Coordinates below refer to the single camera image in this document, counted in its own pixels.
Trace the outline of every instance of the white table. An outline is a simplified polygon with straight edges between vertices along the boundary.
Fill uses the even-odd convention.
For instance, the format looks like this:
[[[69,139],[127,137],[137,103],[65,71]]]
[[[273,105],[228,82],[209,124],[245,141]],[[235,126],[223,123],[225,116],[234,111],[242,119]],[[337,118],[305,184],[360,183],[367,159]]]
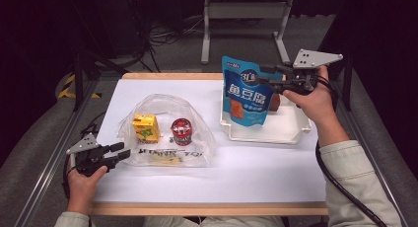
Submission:
[[[118,163],[100,181],[97,215],[326,215],[316,129],[295,145],[231,141],[220,125],[222,74],[143,73],[119,80],[98,135],[118,142],[119,122],[152,94],[189,101],[219,147],[208,168]]]

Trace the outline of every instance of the human hand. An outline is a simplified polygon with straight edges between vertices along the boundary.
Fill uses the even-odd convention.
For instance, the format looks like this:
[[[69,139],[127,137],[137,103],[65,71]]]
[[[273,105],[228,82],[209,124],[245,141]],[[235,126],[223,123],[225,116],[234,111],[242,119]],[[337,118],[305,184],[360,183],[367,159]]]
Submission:
[[[328,80],[326,66],[318,67],[317,74]],[[317,83],[316,88],[306,96],[289,90],[284,91],[283,96],[301,107],[307,117],[315,123],[321,123],[323,120],[335,114],[329,89],[320,83]]]
[[[326,66],[318,67],[317,72],[319,76],[328,80]],[[316,88],[306,96],[292,91],[284,91],[283,96],[300,106],[307,117],[316,124],[320,147],[349,140],[335,114],[330,91],[326,86],[317,83]]]
[[[78,173],[73,169],[68,174],[68,184],[70,186],[70,199],[67,211],[78,212],[81,214],[90,214],[90,205],[96,194],[96,187],[99,180],[105,175],[106,166],[100,167],[90,177]]]

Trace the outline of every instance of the metal stand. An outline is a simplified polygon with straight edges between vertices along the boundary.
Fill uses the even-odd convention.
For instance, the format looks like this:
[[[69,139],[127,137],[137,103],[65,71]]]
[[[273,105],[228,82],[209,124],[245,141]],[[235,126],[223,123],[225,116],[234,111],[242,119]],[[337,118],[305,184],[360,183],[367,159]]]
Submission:
[[[292,8],[293,0],[287,2],[271,2],[271,3],[209,3],[205,0],[204,8],[204,36],[202,46],[201,63],[209,63],[210,48],[210,19],[278,19],[280,21],[280,29],[274,32],[274,40],[279,49],[280,57],[283,63],[290,62],[282,37],[285,32],[287,20]]]

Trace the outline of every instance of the person's left hand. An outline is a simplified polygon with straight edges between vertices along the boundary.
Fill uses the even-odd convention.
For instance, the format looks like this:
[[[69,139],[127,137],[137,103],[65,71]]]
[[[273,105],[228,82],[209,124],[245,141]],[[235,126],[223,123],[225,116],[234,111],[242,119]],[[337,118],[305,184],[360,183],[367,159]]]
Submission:
[[[81,214],[90,214],[90,205],[96,194],[96,187],[99,180],[107,171],[106,166],[100,167],[90,177],[78,173],[77,169],[68,174],[68,183],[70,185],[70,199],[67,211],[78,212]]]

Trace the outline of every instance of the person's right hand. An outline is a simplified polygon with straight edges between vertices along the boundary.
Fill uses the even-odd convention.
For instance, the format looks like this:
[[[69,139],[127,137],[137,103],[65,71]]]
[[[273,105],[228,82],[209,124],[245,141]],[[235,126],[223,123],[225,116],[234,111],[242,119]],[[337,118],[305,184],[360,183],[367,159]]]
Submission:
[[[318,68],[318,75],[328,80],[326,66]],[[330,91],[327,87],[318,83],[307,96],[292,91],[284,91],[283,96],[300,106],[305,115],[315,123],[320,147],[349,140],[335,114]]]
[[[326,66],[318,67],[317,73],[319,76],[328,80]],[[316,88],[306,96],[289,90],[284,91],[283,96],[300,106],[307,117],[315,123],[321,123],[322,120],[335,114],[329,89],[320,83],[317,83]]]

